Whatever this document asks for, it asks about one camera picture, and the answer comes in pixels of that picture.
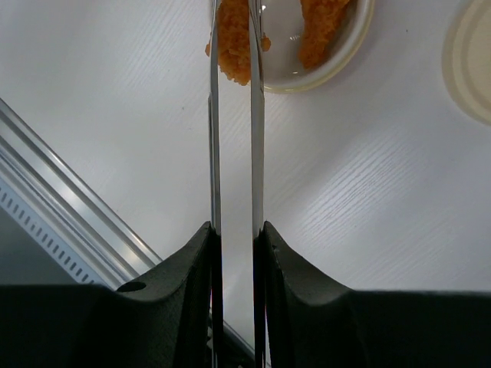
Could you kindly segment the fried chicken piece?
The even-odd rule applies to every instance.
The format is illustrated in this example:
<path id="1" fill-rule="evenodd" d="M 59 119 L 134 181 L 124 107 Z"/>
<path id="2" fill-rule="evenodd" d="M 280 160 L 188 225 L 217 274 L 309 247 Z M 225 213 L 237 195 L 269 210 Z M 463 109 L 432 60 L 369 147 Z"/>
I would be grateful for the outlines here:
<path id="1" fill-rule="evenodd" d="M 348 0 L 300 1 L 304 30 L 298 58 L 306 70 L 320 65 L 346 15 Z"/>
<path id="2" fill-rule="evenodd" d="M 261 88 L 265 88 L 262 56 L 271 41 L 262 26 L 261 1 L 211 1 L 210 35 L 205 52 L 209 57 L 210 90 L 218 90 L 218 73 L 245 86 L 258 69 Z"/>

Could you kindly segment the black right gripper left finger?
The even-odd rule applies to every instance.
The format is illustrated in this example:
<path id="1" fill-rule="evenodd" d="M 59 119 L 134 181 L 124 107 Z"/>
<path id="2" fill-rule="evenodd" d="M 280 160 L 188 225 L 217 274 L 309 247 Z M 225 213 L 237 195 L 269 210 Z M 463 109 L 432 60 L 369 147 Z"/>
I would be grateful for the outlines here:
<path id="1" fill-rule="evenodd" d="M 176 253 L 111 290 L 4 286 L 3 367 L 203 367 L 210 301 L 209 223 Z"/>

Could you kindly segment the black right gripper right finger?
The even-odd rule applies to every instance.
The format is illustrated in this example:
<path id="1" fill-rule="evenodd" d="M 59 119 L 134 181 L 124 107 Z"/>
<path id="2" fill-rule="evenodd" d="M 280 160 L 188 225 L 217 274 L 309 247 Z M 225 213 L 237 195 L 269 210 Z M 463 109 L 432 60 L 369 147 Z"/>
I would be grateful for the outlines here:
<path id="1" fill-rule="evenodd" d="M 266 223 L 265 308 L 273 367 L 488 367 L 490 295 L 356 291 Z"/>

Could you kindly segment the metal serving tongs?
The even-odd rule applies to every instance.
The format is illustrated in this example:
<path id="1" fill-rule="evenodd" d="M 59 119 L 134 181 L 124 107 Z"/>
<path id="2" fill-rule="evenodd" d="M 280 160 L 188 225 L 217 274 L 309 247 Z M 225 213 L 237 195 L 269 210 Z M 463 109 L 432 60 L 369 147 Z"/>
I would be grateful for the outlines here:
<path id="1" fill-rule="evenodd" d="M 220 168 L 219 168 L 219 85 L 218 46 L 219 1 L 212 2 L 212 27 L 209 40 L 209 164 L 211 188 L 211 225 L 217 235 L 221 234 Z M 265 98 L 262 71 L 262 3 L 250 1 L 249 46 L 250 46 L 250 106 L 251 106 L 251 184 L 252 184 L 252 274 L 254 303 L 254 353 L 255 366 L 266 366 L 265 323 L 265 262 L 263 261 L 264 227 L 264 145 L 265 145 Z"/>

